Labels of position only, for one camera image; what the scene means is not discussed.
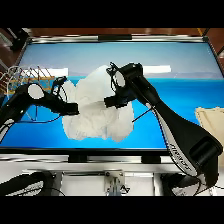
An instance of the white plastic bag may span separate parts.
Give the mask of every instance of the white plastic bag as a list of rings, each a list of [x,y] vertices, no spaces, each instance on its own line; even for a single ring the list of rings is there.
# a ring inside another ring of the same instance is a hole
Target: white plastic bag
[[[76,87],[71,81],[63,84],[68,102],[78,103],[79,115],[64,116],[62,123],[68,138],[82,140],[87,137],[121,141],[133,130],[134,113],[131,102],[126,107],[106,108],[104,98],[113,96],[111,78],[104,65],[81,79]]]

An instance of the metal frame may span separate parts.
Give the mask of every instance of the metal frame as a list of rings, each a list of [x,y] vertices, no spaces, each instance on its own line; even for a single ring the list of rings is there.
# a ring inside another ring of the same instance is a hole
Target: metal frame
[[[49,44],[49,43],[99,43],[99,42],[192,42],[192,43],[200,43],[207,42],[212,49],[212,52],[217,60],[217,63],[222,71],[222,66],[220,65],[214,49],[209,42],[207,37],[191,37],[187,35],[175,35],[175,36],[167,36],[167,35],[67,35],[63,37],[48,37],[42,36],[38,38],[30,38],[28,37],[24,47],[20,53],[19,58],[17,59],[16,65],[19,65],[20,60],[26,50],[28,44]],[[28,155],[88,155],[88,156],[166,156],[169,158],[168,151],[164,149],[136,149],[135,151],[131,149],[24,149],[24,148],[6,148],[0,147],[1,153],[5,154],[28,154]]]

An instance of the beige cloth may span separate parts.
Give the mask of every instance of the beige cloth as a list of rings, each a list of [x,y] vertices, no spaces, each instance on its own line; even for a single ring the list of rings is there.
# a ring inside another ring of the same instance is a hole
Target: beige cloth
[[[196,108],[196,117],[205,130],[212,134],[224,147],[224,108]],[[224,153],[218,157],[219,166],[224,166]]]

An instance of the metal bracket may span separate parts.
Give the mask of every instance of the metal bracket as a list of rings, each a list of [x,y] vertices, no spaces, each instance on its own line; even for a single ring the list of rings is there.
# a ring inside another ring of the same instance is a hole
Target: metal bracket
[[[125,189],[125,174],[122,170],[105,171],[105,193],[107,196],[121,196]]]

